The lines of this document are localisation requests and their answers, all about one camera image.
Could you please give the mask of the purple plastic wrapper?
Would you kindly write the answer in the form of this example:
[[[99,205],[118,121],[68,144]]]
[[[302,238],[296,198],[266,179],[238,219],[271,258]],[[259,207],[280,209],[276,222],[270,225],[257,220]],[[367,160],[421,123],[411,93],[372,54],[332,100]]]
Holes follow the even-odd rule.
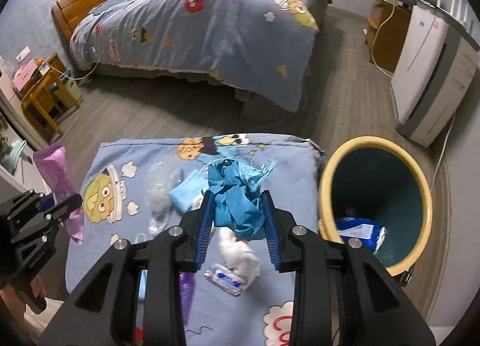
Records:
[[[60,141],[33,154],[33,160],[41,177],[53,192],[56,203],[62,202],[73,194],[74,189],[69,174],[66,149]],[[69,237],[77,244],[83,242],[84,214],[81,206],[73,210],[63,226]]]

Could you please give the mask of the white tissue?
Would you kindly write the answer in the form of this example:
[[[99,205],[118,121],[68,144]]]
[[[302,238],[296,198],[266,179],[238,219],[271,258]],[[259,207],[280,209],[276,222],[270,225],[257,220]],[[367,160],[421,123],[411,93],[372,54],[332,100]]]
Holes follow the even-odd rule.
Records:
[[[237,239],[235,233],[227,227],[216,229],[218,248],[224,265],[242,279],[241,288],[248,289],[260,277],[260,260],[249,244]]]

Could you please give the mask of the light blue face mask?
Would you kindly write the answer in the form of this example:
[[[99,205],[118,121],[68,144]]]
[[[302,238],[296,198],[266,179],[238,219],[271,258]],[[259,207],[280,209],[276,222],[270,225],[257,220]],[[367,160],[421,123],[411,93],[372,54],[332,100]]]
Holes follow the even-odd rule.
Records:
[[[205,170],[193,170],[168,193],[168,198],[178,213],[185,214],[201,207],[204,193],[208,190],[208,187],[207,172]]]

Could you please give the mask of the yellow rimmed teal trash bin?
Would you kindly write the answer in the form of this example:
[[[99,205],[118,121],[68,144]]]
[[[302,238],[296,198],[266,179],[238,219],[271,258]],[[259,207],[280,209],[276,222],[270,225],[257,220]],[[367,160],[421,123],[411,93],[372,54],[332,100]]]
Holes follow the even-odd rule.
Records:
[[[318,188],[318,229],[342,242],[338,220],[368,219],[385,228],[375,256],[393,276],[409,270],[428,242],[433,223],[431,190],[415,159],[398,144],[360,136],[338,147]]]

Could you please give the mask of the blue white package in bin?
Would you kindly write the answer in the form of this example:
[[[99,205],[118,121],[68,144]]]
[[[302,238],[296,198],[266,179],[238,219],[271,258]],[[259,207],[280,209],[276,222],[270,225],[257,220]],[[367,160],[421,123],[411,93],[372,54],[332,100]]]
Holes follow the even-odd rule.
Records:
[[[377,253],[386,238],[386,229],[367,218],[338,218],[337,233],[344,242],[359,239],[372,253]]]

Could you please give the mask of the blue cartoon cushion cover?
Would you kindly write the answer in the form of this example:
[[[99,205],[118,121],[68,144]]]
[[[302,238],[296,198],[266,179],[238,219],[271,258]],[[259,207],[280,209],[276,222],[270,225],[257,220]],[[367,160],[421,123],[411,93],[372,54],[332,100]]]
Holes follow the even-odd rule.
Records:
[[[101,144],[43,345],[294,345],[319,148],[273,134]]]

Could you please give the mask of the purple small packet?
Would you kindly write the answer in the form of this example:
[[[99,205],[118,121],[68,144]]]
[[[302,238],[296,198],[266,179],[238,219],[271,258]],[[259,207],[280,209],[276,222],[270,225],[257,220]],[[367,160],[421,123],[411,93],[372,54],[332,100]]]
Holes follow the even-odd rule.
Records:
[[[195,273],[181,272],[179,274],[179,280],[180,280],[179,285],[181,290],[182,320],[183,320],[183,324],[187,326],[189,317],[190,317],[190,312],[191,312],[191,305],[194,297]]]

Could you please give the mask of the wooden bedside table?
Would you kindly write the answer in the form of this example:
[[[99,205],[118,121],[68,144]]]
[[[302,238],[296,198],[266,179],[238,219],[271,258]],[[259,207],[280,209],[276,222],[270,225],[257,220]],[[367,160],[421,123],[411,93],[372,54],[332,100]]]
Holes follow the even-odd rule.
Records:
[[[67,73],[59,55],[54,53],[45,61],[32,59],[14,76],[21,112],[47,143],[63,136],[59,122],[70,109],[80,107],[80,99],[68,90]]]

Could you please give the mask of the clear crumpled plastic bag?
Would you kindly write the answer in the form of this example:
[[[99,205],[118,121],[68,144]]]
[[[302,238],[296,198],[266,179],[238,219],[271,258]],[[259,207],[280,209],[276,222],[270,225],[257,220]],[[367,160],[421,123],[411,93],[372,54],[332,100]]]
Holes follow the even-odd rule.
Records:
[[[156,237],[168,225],[172,202],[169,193],[183,180],[182,163],[175,154],[160,157],[145,178],[145,202],[151,213],[148,231]]]

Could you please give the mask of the small white blue packet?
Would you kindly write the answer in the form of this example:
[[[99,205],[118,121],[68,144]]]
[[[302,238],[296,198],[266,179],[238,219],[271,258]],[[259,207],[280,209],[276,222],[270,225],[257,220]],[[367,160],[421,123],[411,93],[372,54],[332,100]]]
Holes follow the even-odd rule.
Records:
[[[242,292],[243,279],[235,275],[232,270],[218,263],[211,265],[205,271],[204,277],[231,296],[239,296]]]

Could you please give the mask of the grey bed sheet skirt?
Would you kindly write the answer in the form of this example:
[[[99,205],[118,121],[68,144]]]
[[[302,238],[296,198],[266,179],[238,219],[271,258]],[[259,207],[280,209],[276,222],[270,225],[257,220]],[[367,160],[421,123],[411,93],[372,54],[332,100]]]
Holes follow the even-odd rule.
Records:
[[[267,98],[224,85],[208,74],[101,65],[94,71],[94,86],[215,129],[263,131],[292,117]]]

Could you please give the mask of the white grey air purifier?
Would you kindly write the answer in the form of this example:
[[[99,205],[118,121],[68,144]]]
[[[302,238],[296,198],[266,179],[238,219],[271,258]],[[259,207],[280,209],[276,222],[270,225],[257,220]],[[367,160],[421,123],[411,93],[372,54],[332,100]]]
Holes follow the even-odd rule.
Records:
[[[478,63],[479,44],[461,23],[418,1],[391,79],[395,130],[428,148],[459,107]]]

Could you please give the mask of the blue cartoon duvet on bed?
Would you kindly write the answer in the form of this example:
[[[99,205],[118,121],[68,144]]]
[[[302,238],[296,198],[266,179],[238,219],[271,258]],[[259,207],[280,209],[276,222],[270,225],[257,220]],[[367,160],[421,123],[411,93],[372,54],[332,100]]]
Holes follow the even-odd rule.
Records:
[[[106,0],[69,41],[77,66],[206,74],[295,112],[331,0]]]

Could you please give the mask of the wooden cabinet by wall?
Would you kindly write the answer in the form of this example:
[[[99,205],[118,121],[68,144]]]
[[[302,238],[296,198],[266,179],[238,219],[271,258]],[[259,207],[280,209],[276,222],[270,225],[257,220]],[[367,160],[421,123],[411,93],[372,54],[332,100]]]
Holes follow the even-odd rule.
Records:
[[[410,11],[397,6],[393,16],[384,23],[392,10],[390,2],[373,0],[365,38],[370,61],[391,73],[400,60],[411,19]]]

